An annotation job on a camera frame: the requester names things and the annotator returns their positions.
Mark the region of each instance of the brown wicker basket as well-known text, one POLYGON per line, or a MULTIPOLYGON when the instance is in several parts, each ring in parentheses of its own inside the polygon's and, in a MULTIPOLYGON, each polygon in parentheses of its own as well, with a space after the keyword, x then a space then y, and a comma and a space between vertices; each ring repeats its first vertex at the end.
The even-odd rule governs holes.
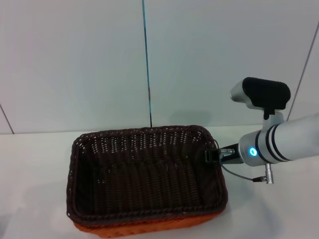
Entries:
POLYGON ((203 127, 164 126, 83 134, 72 146, 67 215, 101 237, 190 227, 221 213, 221 167, 203 163, 218 150, 203 127))

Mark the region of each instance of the basket rim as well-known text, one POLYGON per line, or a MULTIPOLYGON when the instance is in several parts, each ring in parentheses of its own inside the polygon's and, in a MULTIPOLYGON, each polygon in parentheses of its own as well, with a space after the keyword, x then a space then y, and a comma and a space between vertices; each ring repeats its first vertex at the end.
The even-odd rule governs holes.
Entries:
POLYGON ((212 208, 216 204, 210 205, 201 205, 201 206, 188 206, 188 207, 175 207, 175 208, 165 208, 165 209, 156 209, 156 210, 143 210, 141 211, 132 211, 125 213, 113 213, 106 215, 88 215, 80 213, 75 204, 75 191, 76 191, 76 182, 77 182, 77 167, 78 167, 78 157, 79 149, 81 145, 85 145, 91 139, 97 137, 116 137, 116 136, 125 136, 131 134, 154 134, 158 132, 179 132, 179 131, 197 131, 203 134, 203 136, 210 142, 214 142, 213 137, 210 135, 209 131, 202 126, 198 125, 189 125, 189 126, 160 126, 160 127, 143 127, 143 128, 130 128, 122 130, 104 130, 92 133, 85 133, 76 138, 72 145, 72 153, 70 160, 70 168, 68 174, 68 183, 67 183, 67 216, 75 223, 87 226, 98 226, 98 225, 111 225, 114 223, 126 223, 131 222, 132 219, 136 221, 140 220, 153 220, 153 219, 169 219, 181 216, 199 216, 212 213, 218 213, 224 210, 227 201, 228 193, 226 189, 225 180, 222 174, 221 169, 215 170, 215 173, 218 174, 218 186, 221 190, 220 198, 218 200, 218 207, 212 208))

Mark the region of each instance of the cable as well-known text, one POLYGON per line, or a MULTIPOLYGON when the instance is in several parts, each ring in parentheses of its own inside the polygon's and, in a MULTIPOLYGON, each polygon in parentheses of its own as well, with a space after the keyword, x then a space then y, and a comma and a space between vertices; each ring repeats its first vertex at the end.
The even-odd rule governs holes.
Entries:
POLYGON ((239 174, 237 174, 237 173, 233 173, 232 171, 228 170, 228 169, 222 164, 221 159, 222 159, 222 158, 219 157, 219 164, 220 164, 220 166, 221 166, 225 171, 227 171, 227 172, 229 172, 230 174, 235 175, 235 176, 237 176, 237 177, 240 177, 240 178, 243 178, 243 179, 246 179, 246 180, 249 180, 249 181, 253 181, 253 178, 247 178, 247 177, 241 176, 241 175, 239 175, 239 174))

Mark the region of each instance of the white table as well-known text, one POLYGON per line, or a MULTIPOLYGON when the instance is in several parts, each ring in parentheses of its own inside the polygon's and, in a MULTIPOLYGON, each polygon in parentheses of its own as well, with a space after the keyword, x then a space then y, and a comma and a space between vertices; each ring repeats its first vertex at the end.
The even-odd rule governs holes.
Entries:
MULTIPOLYGON (((237 143, 257 125, 209 127, 220 146, 237 143)), ((72 142, 82 132, 0 136, 0 239, 93 239, 66 216, 72 142)), ((248 177, 263 167, 227 165, 248 177)), ((188 229, 142 234, 141 239, 317 239, 319 157, 273 166, 275 184, 252 183, 224 172, 225 212, 188 229)))

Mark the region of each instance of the blue led light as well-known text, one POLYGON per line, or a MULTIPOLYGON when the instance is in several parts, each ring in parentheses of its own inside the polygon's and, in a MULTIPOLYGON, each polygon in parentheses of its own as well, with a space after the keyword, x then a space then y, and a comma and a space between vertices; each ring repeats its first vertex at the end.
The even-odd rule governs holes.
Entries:
POLYGON ((249 149, 249 154, 251 155, 251 156, 257 156, 257 150, 254 148, 254 147, 251 147, 250 149, 249 149))

